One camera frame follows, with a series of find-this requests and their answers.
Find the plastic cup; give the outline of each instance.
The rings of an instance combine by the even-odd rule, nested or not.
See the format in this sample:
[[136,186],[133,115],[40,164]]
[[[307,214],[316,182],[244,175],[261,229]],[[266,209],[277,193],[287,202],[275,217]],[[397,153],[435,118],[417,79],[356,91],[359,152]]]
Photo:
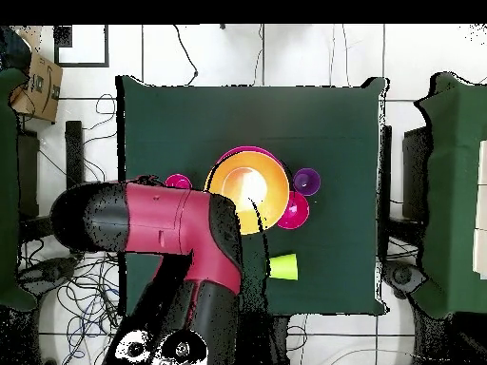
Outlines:
[[298,279],[296,254],[269,259],[270,277],[273,279]]
[[301,227],[309,217],[308,200],[301,193],[289,192],[289,201],[278,221],[278,226],[283,229],[296,229]]
[[178,187],[180,189],[190,189],[191,182],[189,178],[182,174],[174,174],[169,176],[164,184],[168,187]]
[[294,188],[304,196],[312,196],[320,189],[320,174],[312,168],[302,168],[293,180]]

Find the plastic bowl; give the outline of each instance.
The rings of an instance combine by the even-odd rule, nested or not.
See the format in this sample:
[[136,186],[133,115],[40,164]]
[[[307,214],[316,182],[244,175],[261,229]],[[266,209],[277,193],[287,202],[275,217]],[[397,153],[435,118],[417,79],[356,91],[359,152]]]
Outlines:
[[263,148],[260,148],[260,147],[257,147],[255,145],[240,145],[238,147],[235,147],[235,148],[232,148],[231,150],[229,151],[226,151],[222,157],[220,157],[220,159],[217,161],[217,163],[219,163],[222,159],[224,159],[225,157],[228,157],[229,155],[232,155],[232,154],[237,154],[239,152],[242,152],[242,151],[254,151],[254,152],[260,152],[262,154],[265,154],[267,157],[270,157],[272,158],[274,161],[276,161],[280,166],[282,166],[282,163],[281,161],[279,161],[276,157],[274,157],[274,155],[272,155],[269,151],[263,149]]
[[289,198],[289,181],[280,164],[255,151],[242,151],[217,164],[206,179],[205,190],[231,199],[236,206],[242,235],[270,228],[282,216]]

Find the yellow-green cup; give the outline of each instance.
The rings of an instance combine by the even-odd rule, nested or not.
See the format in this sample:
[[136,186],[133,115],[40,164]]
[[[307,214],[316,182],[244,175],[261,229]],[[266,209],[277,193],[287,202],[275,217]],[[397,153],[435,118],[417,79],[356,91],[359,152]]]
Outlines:
[[270,260],[270,277],[273,279],[298,279],[296,254],[277,256]]

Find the chair wheel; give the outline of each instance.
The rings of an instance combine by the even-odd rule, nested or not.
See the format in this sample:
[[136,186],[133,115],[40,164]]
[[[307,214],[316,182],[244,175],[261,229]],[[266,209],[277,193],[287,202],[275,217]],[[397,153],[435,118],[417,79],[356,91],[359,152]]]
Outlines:
[[44,363],[44,365],[57,365],[57,362],[55,359],[50,358]]
[[401,291],[401,290],[398,290],[398,289],[394,289],[394,297],[396,297],[397,299],[406,299],[406,295]]

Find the cardboard box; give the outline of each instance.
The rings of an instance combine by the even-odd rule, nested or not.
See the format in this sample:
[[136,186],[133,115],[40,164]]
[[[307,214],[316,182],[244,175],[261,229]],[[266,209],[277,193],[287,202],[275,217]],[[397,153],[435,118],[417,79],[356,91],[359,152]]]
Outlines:
[[30,80],[12,93],[16,96],[11,101],[18,113],[55,123],[63,69],[39,54],[41,28],[25,27],[18,30],[32,51],[29,72],[26,72]]

